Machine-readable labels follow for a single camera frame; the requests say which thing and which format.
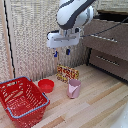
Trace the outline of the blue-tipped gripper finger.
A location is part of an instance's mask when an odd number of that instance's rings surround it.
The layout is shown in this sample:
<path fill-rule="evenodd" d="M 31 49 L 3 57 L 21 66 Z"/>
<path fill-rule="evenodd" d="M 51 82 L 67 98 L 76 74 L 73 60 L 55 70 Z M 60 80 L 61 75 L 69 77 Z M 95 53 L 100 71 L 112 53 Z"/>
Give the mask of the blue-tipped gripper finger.
<path fill-rule="evenodd" d="M 69 46 L 67 49 L 66 49 L 66 55 L 70 55 L 70 52 L 71 52 L 71 47 Z"/>
<path fill-rule="evenodd" d="M 58 57 L 58 51 L 56 48 L 54 48 L 54 53 L 53 53 L 54 57 Z"/>

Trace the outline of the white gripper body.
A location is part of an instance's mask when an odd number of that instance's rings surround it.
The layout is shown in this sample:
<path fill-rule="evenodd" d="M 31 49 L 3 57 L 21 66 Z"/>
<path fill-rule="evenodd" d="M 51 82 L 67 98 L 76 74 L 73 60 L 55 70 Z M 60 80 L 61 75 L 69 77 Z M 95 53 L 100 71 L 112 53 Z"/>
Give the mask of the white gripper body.
<path fill-rule="evenodd" d="M 77 45 L 80 39 L 80 30 L 76 29 L 74 32 L 65 31 L 60 34 L 59 30 L 49 32 L 47 34 L 47 46 L 49 48 L 58 48 L 64 46 Z"/>

